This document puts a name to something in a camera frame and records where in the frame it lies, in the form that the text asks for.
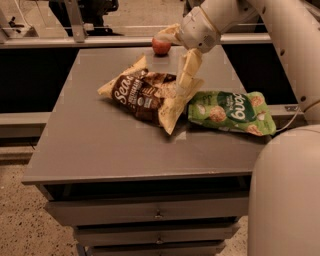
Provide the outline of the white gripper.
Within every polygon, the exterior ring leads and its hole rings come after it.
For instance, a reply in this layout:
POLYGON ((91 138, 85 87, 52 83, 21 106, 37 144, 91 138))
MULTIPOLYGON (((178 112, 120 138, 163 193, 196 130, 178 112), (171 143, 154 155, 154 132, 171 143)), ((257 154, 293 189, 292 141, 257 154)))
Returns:
POLYGON ((191 91, 194 77, 202 64, 202 53, 209 52, 218 43, 220 37, 219 30, 211 24, 204 10, 199 6, 194 7, 182 19, 180 25, 172 24, 154 36, 160 42, 182 44, 189 49, 180 56, 178 62, 176 76, 178 95, 191 91))

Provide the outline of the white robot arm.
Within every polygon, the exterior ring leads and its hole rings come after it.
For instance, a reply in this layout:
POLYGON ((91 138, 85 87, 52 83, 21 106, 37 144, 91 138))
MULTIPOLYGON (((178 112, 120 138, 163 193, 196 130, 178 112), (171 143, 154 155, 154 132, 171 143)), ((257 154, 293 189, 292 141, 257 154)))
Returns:
POLYGON ((204 0, 157 38, 210 51, 233 26, 259 16, 287 77, 262 89, 295 104, 304 125, 261 150, 252 171, 248 256, 320 256, 320 29, 305 0, 204 0))

